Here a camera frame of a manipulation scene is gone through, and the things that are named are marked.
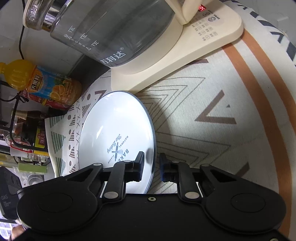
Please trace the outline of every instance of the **red led display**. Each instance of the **red led display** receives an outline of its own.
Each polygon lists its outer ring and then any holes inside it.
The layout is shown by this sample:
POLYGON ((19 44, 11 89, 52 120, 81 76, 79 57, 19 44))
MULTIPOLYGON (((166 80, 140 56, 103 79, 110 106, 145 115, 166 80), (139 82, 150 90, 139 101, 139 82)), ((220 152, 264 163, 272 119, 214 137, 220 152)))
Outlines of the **red led display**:
POLYGON ((204 11, 204 10, 206 10, 206 9, 207 9, 207 8, 206 8, 205 6, 201 5, 200 8, 198 9, 198 11, 199 11, 199 12, 202 12, 202 11, 204 11))

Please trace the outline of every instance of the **plate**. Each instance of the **plate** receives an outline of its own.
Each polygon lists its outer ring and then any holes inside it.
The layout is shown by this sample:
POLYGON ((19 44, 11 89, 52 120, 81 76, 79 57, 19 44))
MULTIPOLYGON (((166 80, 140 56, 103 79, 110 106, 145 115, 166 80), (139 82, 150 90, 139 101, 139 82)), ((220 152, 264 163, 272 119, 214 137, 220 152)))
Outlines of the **plate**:
POLYGON ((126 193, 146 193, 156 160, 155 131, 145 106, 134 95, 115 91, 102 97, 89 112, 81 131, 78 159, 80 169, 93 163, 112 167, 123 160, 134 161, 145 153, 142 180, 126 184, 126 193))

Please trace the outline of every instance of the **tablecloth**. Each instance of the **tablecloth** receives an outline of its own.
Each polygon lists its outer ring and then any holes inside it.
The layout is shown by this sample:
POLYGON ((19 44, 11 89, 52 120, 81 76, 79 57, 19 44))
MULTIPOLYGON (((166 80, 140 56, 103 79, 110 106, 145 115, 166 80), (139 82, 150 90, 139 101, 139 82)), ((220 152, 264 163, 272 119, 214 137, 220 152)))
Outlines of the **tablecloth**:
MULTIPOLYGON (((295 240, 296 48, 252 9, 226 4, 240 14, 243 36, 136 96, 152 118, 157 153, 191 167, 209 163, 278 192, 287 205, 280 231, 295 240)), ((56 176, 79 169, 81 128, 111 91, 110 76, 98 78, 66 115, 46 119, 56 176)), ((159 175, 157 161, 150 193, 177 192, 159 175)))

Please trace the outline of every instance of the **orange juice bottle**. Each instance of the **orange juice bottle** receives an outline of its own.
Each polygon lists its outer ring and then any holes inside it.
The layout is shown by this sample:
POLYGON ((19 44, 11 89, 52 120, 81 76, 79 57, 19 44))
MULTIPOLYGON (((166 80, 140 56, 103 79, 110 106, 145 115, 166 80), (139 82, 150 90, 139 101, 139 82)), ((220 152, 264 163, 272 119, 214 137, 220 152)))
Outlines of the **orange juice bottle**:
POLYGON ((7 65, 0 63, 0 74, 4 74, 14 89, 26 90, 61 104, 72 105, 81 95, 81 84, 77 80, 49 72, 28 60, 19 59, 7 65))

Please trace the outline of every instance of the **glass kettle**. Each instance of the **glass kettle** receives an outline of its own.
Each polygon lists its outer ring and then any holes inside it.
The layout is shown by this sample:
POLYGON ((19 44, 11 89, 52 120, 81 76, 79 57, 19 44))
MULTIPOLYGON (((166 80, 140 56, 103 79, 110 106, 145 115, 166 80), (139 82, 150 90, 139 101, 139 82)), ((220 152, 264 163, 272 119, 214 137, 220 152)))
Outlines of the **glass kettle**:
POLYGON ((201 2, 185 0, 181 6, 177 0, 29 0, 23 23, 131 74, 150 67, 174 46, 201 2))

